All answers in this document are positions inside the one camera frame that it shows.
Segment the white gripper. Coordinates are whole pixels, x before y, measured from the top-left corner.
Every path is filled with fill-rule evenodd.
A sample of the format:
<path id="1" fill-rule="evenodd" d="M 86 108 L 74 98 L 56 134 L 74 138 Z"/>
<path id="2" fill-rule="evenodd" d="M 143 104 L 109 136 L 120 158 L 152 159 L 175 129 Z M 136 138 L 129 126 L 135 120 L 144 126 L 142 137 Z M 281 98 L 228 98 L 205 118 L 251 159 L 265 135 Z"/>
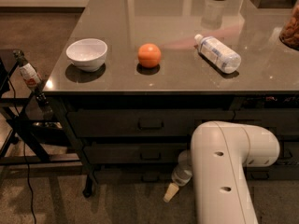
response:
<path id="1" fill-rule="evenodd" d="M 184 150 L 178 155 L 178 165 L 172 172 L 172 181 L 164 195 L 164 201 L 169 203 L 177 194 L 179 187 L 185 186 L 192 178 L 192 159 L 191 152 Z"/>

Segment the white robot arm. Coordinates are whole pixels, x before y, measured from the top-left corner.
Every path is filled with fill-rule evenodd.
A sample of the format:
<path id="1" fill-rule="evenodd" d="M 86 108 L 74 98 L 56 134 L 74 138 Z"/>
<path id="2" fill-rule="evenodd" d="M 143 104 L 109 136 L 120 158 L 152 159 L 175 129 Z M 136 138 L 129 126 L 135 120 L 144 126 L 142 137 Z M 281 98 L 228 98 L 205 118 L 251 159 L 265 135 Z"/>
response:
<path id="1" fill-rule="evenodd" d="M 192 181 L 197 224 L 259 224 L 243 169 L 268 167 L 279 152 L 277 138 L 263 127 L 205 122 L 179 154 L 164 201 Z"/>

